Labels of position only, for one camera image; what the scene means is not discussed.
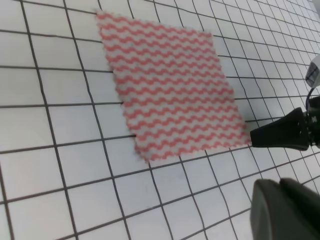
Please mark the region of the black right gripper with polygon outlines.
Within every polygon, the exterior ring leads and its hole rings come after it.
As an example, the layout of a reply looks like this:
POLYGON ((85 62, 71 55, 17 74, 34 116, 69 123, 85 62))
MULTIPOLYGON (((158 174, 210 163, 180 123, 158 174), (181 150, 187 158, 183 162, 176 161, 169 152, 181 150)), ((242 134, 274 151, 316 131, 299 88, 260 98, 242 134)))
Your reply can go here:
POLYGON ((306 112, 295 108, 284 117, 250 131, 255 148, 289 148, 299 151, 320 147, 320 97, 307 96, 306 112))

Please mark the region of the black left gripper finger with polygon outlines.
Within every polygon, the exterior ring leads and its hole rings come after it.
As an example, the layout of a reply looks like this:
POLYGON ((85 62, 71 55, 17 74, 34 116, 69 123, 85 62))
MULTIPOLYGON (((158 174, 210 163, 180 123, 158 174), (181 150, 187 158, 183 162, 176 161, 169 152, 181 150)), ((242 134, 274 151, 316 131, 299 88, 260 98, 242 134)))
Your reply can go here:
POLYGON ((254 240, 318 240, 320 196, 291 178, 258 179, 250 225, 254 240))

